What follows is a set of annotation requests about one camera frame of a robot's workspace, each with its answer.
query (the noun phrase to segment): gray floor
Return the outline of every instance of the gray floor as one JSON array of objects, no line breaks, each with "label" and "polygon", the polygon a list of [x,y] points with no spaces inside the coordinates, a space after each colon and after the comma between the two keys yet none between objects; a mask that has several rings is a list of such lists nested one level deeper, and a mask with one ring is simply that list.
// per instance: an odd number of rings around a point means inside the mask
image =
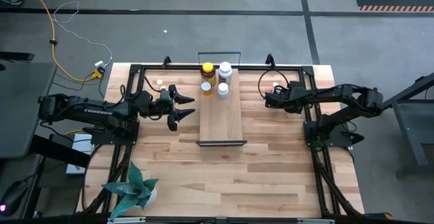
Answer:
[{"label": "gray floor", "polygon": [[[45,0],[49,7],[80,1],[81,7],[149,10],[301,10],[300,0]],[[355,0],[308,0],[311,11],[358,11]],[[41,7],[27,0],[27,7]],[[35,62],[51,62],[51,36],[44,14],[1,14],[0,49],[36,54]],[[336,83],[377,87],[384,98],[398,93],[421,75],[433,72],[432,18],[313,18],[319,60],[332,65]],[[303,17],[283,16],[76,16],[65,25],[79,35],[107,44],[115,62],[163,60],[197,62],[198,52],[240,51],[241,62],[264,62],[272,53],[276,62],[312,64]],[[58,60],[78,77],[95,62],[107,61],[108,52],[57,29]],[[56,78],[61,84],[65,81]],[[100,99],[98,87],[64,92]],[[434,98],[434,91],[429,93]],[[389,212],[396,219],[432,222],[434,177],[413,176],[398,181],[394,172],[413,163],[392,111],[373,119],[356,119],[364,142],[355,146],[355,167],[366,212]],[[60,122],[61,132],[81,124]],[[48,132],[38,129],[41,134]],[[62,190],[45,194],[45,214],[66,214],[71,199]]]}]

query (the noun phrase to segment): succulent plant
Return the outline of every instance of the succulent plant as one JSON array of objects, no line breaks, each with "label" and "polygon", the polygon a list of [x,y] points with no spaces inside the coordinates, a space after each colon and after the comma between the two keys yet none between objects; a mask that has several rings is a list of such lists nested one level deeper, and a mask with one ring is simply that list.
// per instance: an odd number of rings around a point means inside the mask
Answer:
[{"label": "succulent plant", "polygon": [[116,182],[102,185],[103,188],[122,197],[120,203],[118,203],[112,211],[110,221],[122,215],[135,205],[139,205],[143,210],[158,179],[143,181],[142,173],[137,166],[131,162],[130,171],[128,172],[128,181],[128,183]]}]

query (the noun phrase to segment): butcher block tabletop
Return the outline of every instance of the butcher block tabletop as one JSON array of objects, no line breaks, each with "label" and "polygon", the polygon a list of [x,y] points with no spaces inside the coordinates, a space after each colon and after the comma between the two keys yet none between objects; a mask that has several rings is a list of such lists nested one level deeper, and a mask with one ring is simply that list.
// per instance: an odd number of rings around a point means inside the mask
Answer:
[{"label": "butcher block tabletop", "polygon": [[[127,83],[130,63],[114,63],[105,99],[117,102],[119,86]],[[318,88],[334,86],[332,68],[314,65]],[[242,147],[199,147],[200,90],[199,71],[147,70],[145,75],[157,86],[175,84],[179,93],[195,102],[178,109],[196,112],[178,123],[178,131],[167,127],[166,116],[158,121],[140,117],[137,143],[131,160],[144,179],[159,179],[157,199],[144,210],[132,208],[126,216],[165,217],[320,217],[311,152],[304,142],[304,113],[289,114],[268,109],[258,93],[258,79],[264,71],[239,71]],[[285,71],[288,81],[298,81],[298,73]],[[281,75],[269,72],[261,81],[261,92],[273,82],[284,85]],[[144,85],[154,99],[159,95]],[[338,103],[321,104],[322,113],[340,109]],[[85,206],[106,183],[114,146],[103,145],[92,158],[85,176]],[[330,148],[337,186],[356,210],[363,212],[353,161],[347,151]],[[324,187],[329,210],[330,191]],[[111,209],[115,206],[112,196]]]}]

